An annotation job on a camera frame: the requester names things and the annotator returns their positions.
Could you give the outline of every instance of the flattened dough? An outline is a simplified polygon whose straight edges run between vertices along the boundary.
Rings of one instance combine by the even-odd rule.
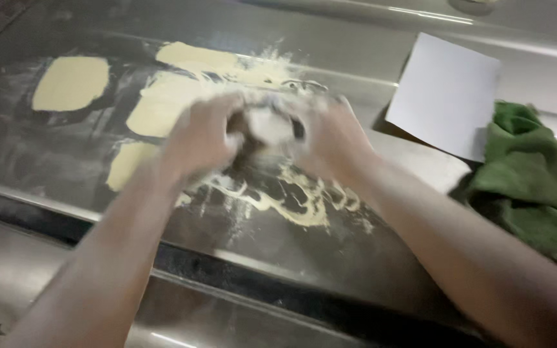
[[[120,191],[128,182],[134,170],[145,159],[149,159],[158,151],[156,145],[144,142],[121,144],[120,153],[111,163],[111,171],[106,184],[115,192]]]
[[[186,69],[197,77],[200,71],[212,71],[223,74],[238,63],[238,56],[229,52],[209,50],[207,48],[189,46],[182,42],[165,45],[156,54],[156,60],[182,69]]]
[[[96,57],[59,57],[42,76],[32,108],[71,111],[88,106],[109,83],[109,64]]]
[[[166,137],[175,122],[195,99],[211,93],[197,80],[158,72],[154,81],[141,91],[141,99],[128,116],[126,125],[142,136]]]

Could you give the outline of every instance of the right hand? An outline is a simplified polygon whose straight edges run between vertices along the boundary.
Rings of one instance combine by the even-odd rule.
[[[376,154],[347,99],[314,97],[307,107],[292,107],[305,128],[305,140],[294,154],[296,165],[309,174],[353,187],[354,168]]]

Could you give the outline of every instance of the left hand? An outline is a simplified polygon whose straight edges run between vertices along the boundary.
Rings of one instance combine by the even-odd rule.
[[[244,136],[227,134],[227,121],[243,107],[241,93],[192,104],[171,131],[160,159],[161,167],[181,178],[228,165],[243,144]]]

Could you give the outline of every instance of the forearm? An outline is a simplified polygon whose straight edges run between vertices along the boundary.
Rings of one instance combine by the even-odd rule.
[[[516,346],[557,346],[557,266],[379,158],[350,186],[394,228],[468,316]]]
[[[123,346],[183,183],[156,163],[137,170],[6,346]]]

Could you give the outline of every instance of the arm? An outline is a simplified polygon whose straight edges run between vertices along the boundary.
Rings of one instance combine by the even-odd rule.
[[[302,115],[298,163],[350,186],[459,309],[515,347],[557,347],[557,266],[378,157],[344,100]]]
[[[196,103],[162,155],[140,166],[83,238],[4,347],[122,347],[160,237],[186,178],[227,164],[241,140],[225,134],[239,95]]]

